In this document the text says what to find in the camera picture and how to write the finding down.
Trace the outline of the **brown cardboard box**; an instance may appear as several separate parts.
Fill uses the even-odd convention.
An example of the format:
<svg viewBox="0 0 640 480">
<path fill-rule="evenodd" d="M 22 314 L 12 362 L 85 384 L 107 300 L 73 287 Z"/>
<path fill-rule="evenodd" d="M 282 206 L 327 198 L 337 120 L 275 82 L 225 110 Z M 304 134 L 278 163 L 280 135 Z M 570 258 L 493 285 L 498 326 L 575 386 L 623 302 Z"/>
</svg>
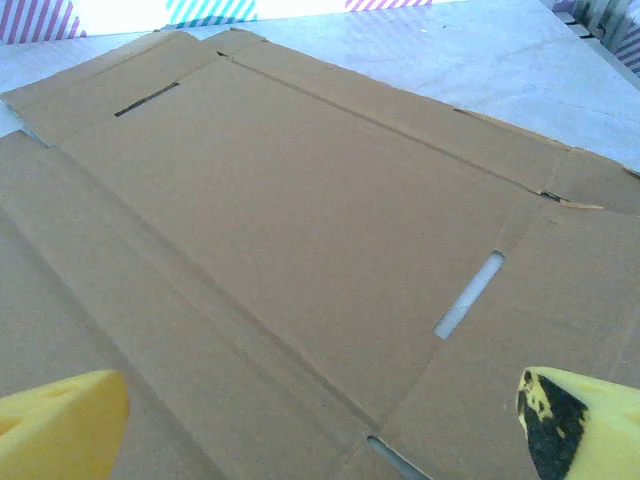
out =
<svg viewBox="0 0 640 480">
<path fill-rule="evenodd" d="M 615 161 L 240 29 L 0 101 L 0 219 L 214 480 L 540 480 L 526 368 L 640 389 Z"/>
</svg>

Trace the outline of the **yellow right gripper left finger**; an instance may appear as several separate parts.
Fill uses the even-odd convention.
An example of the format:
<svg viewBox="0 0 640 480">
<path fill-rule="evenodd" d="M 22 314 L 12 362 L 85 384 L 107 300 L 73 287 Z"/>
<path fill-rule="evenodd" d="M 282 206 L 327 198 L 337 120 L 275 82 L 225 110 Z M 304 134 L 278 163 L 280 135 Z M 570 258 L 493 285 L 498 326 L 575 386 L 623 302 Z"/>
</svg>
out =
<svg viewBox="0 0 640 480">
<path fill-rule="evenodd" d="M 115 370 L 1 397 L 0 480 L 109 480 L 129 412 Z"/>
</svg>

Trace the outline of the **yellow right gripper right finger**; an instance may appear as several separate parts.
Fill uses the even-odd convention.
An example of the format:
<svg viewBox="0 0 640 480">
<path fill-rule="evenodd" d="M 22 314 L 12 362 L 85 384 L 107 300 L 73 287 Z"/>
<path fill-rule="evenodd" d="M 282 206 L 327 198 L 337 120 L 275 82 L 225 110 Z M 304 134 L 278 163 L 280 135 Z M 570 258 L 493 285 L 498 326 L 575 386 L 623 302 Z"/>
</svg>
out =
<svg viewBox="0 0 640 480">
<path fill-rule="evenodd" d="M 640 389 L 528 367 L 516 409 L 540 480 L 640 480 Z"/>
</svg>

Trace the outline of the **aluminium frame post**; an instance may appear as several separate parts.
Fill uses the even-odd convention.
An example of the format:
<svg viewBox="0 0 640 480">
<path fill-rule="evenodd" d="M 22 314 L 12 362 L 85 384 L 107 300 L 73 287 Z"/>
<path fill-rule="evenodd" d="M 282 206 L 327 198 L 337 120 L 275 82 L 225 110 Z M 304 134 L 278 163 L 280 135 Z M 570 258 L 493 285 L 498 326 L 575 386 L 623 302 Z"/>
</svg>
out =
<svg viewBox="0 0 640 480">
<path fill-rule="evenodd" d="M 594 39 L 640 79 L 640 0 L 540 0 L 585 40 Z"/>
</svg>

